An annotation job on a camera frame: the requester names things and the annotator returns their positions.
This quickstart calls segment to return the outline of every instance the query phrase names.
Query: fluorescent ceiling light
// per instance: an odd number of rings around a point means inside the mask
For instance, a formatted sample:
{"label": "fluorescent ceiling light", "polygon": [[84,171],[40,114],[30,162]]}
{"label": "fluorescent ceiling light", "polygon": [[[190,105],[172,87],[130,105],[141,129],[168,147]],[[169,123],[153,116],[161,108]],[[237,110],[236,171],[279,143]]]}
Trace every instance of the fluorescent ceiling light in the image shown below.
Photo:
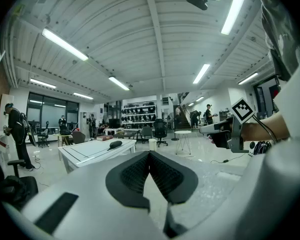
{"label": "fluorescent ceiling light", "polygon": [[42,86],[48,86],[50,88],[56,88],[55,85],[52,85],[52,84],[48,84],[48,83],[45,83],[45,82],[41,82],[41,81],[38,81],[38,80],[35,80],[35,79],[30,79],[30,82],[33,82],[33,83],[36,83],[36,84],[39,84],[39,85],[42,85]]}
{"label": "fluorescent ceiling light", "polygon": [[81,51],[77,50],[72,45],[68,44],[66,41],[62,40],[59,36],[52,33],[48,29],[45,28],[42,31],[42,35],[54,42],[55,44],[57,44],[58,46],[61,46],[63,49],[66,49],[69,53],[72,53],[73,55],[77,56],[79,59],[83,61],[86,61],[88,59],[88,57],[84,55]]}
{"label": "fluorescent ceiling light", "polygon": [[254,77],[257,76],[257,75],[258,75],[258,73],[254,73],[253,75],[250,75],[248,78],[246,78],[245,80],[241,81],[241,82],[239,83],[239,85],[244,84],[245,82],[249,81],[251,78],[254,78]]}
{"label": "fluorescent ceiling light", "polygon": [[228,13],[228,16],[226,17],[225,23],[221,30],[222,34],[229,35],[232,27],[234,26],[234,24],[236,22],[236,19],[238,17],[238,14],[240,12],[240,9],[241,9],[244,1],[245,0],[232,0],[230,11]]}
{"label": "fluorescent ceiling light", "polygon": [[41,102],[41,101],[37,101],[37,100],[32,100],[32,99],[30,99],[30,102],[33,102],[33,103],[40,103],[40,104],[45,104],[44,102]]}
{"label": "fluorescent ceiling light", "polygon": [[195,80],[193,81],[194,84],[199,83],[200,79],[204,76],[208,68],[210,67],[210,64],[204,64],[201,68],[199,74],[196,76]]}
{"label": "fluorescent ceiling light", "polygon": [[92,97],[89,97],[89,96],[86,96],[86,95],[82,95],[82,94],[79,94],[79,93],[76,93],[76,92],[73,95],[77,95],[77,96],[80,96],[82,98],[86,98],[86,99],[89,99],[89,100],[93,100],[94,99]]}
{"label": "fluorescent ceiling light", "polygon": [[109,80],[111,80],[112,82],[114,82],[116,85],[120,86],[122,89],[129,91],[129,88],[126,87],[124,84],[122,84],[121,82],[119,82],[116,78],[114,78],[113,76],[109,77]]}

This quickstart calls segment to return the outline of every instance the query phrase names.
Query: white bin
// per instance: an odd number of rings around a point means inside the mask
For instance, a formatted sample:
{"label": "white bin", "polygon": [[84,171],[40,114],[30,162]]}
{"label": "white bin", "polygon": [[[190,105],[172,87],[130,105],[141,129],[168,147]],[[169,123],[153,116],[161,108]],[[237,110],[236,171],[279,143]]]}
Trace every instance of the white bin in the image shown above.
{"label": "white bin", "polygon": [[157,140],[154,138],[149,139],[149,150],[157,151]]}

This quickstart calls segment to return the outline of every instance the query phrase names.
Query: glass wall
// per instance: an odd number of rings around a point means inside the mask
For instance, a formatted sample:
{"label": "glass wall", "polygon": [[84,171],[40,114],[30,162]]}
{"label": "glass wall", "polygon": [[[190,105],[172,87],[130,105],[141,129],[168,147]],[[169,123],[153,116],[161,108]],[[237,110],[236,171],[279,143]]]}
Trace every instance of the glass wall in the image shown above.
{"label": "glass wall", "polygon": [[41,129],[59,127],[59,119],[64,116],[67,128],[72,130],[78,123],[79,104],[63,99],[30,93],[27,106],[27,119],[36,133]]}

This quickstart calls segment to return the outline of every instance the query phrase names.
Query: floor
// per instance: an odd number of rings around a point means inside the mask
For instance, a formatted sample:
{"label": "floor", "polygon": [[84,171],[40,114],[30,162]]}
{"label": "floor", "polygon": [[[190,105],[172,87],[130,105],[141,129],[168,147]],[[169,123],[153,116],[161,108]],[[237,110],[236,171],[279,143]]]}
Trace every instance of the floor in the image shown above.
{"label": "floor", "polygon": [[[169,133],[168,136],[164,138],[168,146],[161,144],[160,147],[157,147],[157,152],[161,151],[175,155],[177,141],[171,140],[173,137],[173,133]],[[195,130],[189,134],[189,144],[191,154],[178,154],[178,156],[187,160],[193,160],[196,163],[214,163],[219,165],[216,161],[222,162],[224,160],[230,160],[226,165],[245,168],[251,158],[248,154],[232,153],[229,149],[217,148],[207,137],[202,136],[202,134]],[[142,144],[141,141],[137,142],[136,152],[147,150],[149,150],[148,142],[144,144]],[[27,151],[32,164],[37,169],[31,172],[19,169],[19,174],[21,177],[34,176],[38,183],[39,192],[42,192],[44,189],[59,181],[62,177],[67,176],[63,160],[59,160],[57,142],[52,142],[49,147],[43,148],[27,145]],[[14,174],[12,166],[7,166],[6,174]],[[148,198],[151,203],[149,216],[153,219],[154,223],[162,229],[167,212],[167,201],[161,195],[150,175],[145,183],[144,196]]]}

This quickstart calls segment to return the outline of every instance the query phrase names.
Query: office chair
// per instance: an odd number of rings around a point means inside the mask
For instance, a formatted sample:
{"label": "office chair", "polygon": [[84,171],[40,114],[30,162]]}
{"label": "office chair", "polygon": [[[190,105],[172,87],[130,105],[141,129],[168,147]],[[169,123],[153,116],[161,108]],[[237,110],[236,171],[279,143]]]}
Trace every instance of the office chair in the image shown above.
{"label": "office chair", "polygon": [[48,144],[48,126],[49,126],[49,121],[46,121],[45,122],[45,130],[42,131],[41,133],[39,133],[37,135],[38,137],[38,147],[40,147],[40,140],[41,140],[41,148],[44,148],[44,143],[49,147],[49,144]]}
{"label": "office chair", "polygon": [[160,148],[161,143],[166,144],[168,146],[168,143],[166,141],[161,140],[162,138],[167,137],[166,123],[162,119],[156,119],[153,125],[154,125],[153,136],[159,139],[159,141],[157,141],[157,143],[159,144],[158,148]]}
{"label": "office chair", "polygon": [[74,144],[84,143],[86,139],[86,135],[84,135],[81,131],[73,131],[72,138]]}
{"label": "office chair", "polygon": [[19,177],[17,166],[24,162],[24,160],[9,161],[7,165],[13,166],[15,176],[6,178],[0,166],[0,200],[11,204],[19,211],[39,192],[35,177]]}
{"label": "office chair", "polygon": [[142,144],[146,141],[146,136],[150,136],[150,139],[152,138],[152,128],[150,126],[145,126],[142,128],[141,131],[141,139],[142,139]]}

